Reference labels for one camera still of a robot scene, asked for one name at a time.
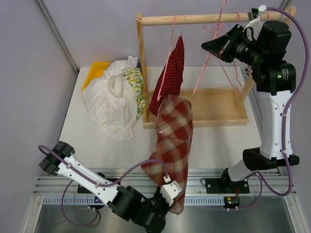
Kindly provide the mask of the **pink hanger of plaid skirt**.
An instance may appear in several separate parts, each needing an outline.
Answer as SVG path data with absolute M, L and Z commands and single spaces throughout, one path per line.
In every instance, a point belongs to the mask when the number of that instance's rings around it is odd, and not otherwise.
M 213 33 L 213 34 L 214 34 L 214 37 L 213 37 L 214 39 L 217 37 L 217 35 L 218 35 L 218 30 L 219 30 L 220 24 L 221 24 L 221 23 L 220 23 L 220 19 L 221 19 L 221 16 L 222 16 L 222 12 L 223 12 L 225 3 L 226 3 L 226 0 L 223 0 L 222 6 L 221 6 L 221 9 L 220 9 L 220 12 L 219 12 L 219 16 L 218 16 L 218 20 L 217 20 L 217 25 L 216 25 L 216 27 L 214 27 L 213 29 L 210 29 L 208 26 L 203 26 L 203 32 L 204 32 L 206 38 L 208 38 L 208 36 L 207 36 L 207 34 L 206 34 L 206 32 L 205 32 L 205 29 L 208 29 L 208 31 L 209 31 L 210 33 Z M 197 88 L 198 88 L 198 86 L 199 86 L 200 80 L 201 80 L 201 78 L 202 78 L 202 76 L 203 76 L 203 74 L 204 74 L 204 71 L 205 71 L 205 69 L 206 69 L 206 66 L 207 66 L 209 60 L 210 60 L 210 57 L 211 57 L 210 52 L 208 52 L 207 57 L 206 57 L 205 62 L 204 62 L 204 65 L 203 65 L 203 67 L 202 67 L 200 76 L 199 76 L 198 81 L 197 81 L 197 83 L 196 83 L 196 86 L 195 86 L 195 88 L 194 88 L 193 95 L 195 94 L 195 92 L 196 92 L 196 90 L 197 90 Z

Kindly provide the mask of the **pink hanger of lemon skirt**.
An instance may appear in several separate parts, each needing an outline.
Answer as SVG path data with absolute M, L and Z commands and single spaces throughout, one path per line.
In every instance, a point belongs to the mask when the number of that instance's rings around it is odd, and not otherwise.
M 248 13 L 234 12 L 233 14 L 235 14 L 238 17 L 238 22 L 249 22 L 249 21 L 251 21 L 248 17 Z M 270 16 L 269 13 L 264 13 L 264 14 L 260 15 L 260 19 L 261 19 L 261 21 L 267 21 L 267 20 L 271 20 L 272 17 Z

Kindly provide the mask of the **red plaid skirt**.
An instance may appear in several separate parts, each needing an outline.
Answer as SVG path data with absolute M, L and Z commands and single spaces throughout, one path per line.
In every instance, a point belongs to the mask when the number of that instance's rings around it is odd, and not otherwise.
M 169 177 L 182 189 L 171 208 L 176 215 L 184 210 L 193 128 L 190 101 L 177 95 L 166 96 L 158 109 L 155 123 L 157 142 L 150 159 L 163 161 Z

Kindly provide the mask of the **pink hanger of polka skirt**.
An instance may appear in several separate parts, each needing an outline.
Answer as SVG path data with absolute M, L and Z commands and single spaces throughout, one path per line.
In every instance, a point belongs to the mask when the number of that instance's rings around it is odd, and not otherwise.
M 163 84 L 164 84 L 169 58 L 170 58 L 170 55 L 171 55 L 171 52 L 172 52 L 172 46 L 173 46 L 173 43 L 174 43 L 173 35 L 174 35 L 174 27 L 175 27 L 176 19 L 177 19 L 177 15 L 175 15 L 174 18 L 173 18 L 173 24 L 172 24 L 172 30 L 171 30 L 170 48 L 169 48 L 167 60 L 166 60 L 165 66 L 164 66 L 164 72 L 163 72 L 163 76 L 162 76 L 162 79 L 161 79 L 161 84 L 160 84 L 159 92 L 158 92 L 157 99 L 156 99 L 157 102 L 159 102 L 160 99 L 161 99 L 161 90 L 162 90 L 162 87 L 163 87 Z

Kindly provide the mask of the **red polka dot skirt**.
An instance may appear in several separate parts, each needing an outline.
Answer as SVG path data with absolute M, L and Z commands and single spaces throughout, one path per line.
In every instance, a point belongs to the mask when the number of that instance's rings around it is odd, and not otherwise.
M 168 58 L 166 64 L 157 80 L 153 92 L 149 111 L 157 116 L 159 107 L 167 95 L 179 95 L 183 82 L 185 50 L 182 36 L 179 36 L 176 46 Z

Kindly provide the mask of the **lemon print skirt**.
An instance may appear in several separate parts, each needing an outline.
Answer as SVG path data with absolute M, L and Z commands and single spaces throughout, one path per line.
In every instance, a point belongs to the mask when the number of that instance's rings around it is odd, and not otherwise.
M 141 69 L 137 67 L 135 69 L 128 71 L 127 74 L 125 75 L 125 79 L 131 85 L 134 91 L 138 106 L 137 118 L 139 118 L 143 113 L 143 109 L 146 107 L 146 98 L 143 89 L 144 85 Z

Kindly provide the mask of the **white skirt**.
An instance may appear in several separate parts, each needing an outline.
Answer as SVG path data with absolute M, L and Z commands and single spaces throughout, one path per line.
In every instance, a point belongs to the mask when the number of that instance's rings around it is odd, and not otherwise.
M 84 89 L 89 117 L 106 135 L 118 140 L 135 137 L 132 127 L 137 120 L 138 104 L 125 75 L 137 64 L 138 58 L 133 56 L 115 61 Z

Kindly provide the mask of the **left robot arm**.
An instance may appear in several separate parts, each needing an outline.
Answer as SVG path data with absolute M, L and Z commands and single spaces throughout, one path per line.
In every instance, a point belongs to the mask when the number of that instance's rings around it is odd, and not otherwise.
M 86 188 L 108 206 L 120 218 L 143 227 L 148 233 L 160 233 L 166 225 L 166 214 L 170 211 L 182 189 L 177 181 L 171 180 L 167 165 L 158 159 L 144 160 L 128 169 L 118 180 L 112 182 L 84 166 L 74 155 L 69 144 L 59 141 L 53 149 L 39 145 L 45 154 L 39 164 L 49 175 L 62 175 Z M 137 167 L 161 164 L 164 169 L 164 184 L 157 187 L 152 198 L 147 198 L 131 186 L 121 185 L 123 178 Z

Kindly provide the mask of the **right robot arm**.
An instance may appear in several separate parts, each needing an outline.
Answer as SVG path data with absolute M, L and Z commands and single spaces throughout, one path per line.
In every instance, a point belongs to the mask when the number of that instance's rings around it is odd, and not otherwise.
M 248 32 L 253 33 L 254 29 L 235 25 L 228 33 L 201 45 L 226 63 L 238 59 L 249 65 L 260 100 L 261 146 L 245 149 L 242 160 L 224 171 L 220 185 L 225 192 L 232 192 L 238 182 L 256 170 L 299 164 L 299 157 L 293 154 L 288 128 L 289 100 L 296 89 L 296 70 L 283 60 L 292 35 L 289 26 L 269 20 L 263 24 L 257 39 L 249 38 Z

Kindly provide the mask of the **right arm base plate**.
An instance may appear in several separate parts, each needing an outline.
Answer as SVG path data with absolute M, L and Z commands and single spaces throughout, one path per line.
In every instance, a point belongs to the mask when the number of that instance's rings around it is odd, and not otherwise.
M 248 182 L 224 182 L 221 178 L 205 178 L 208 194 L 249 194 Z

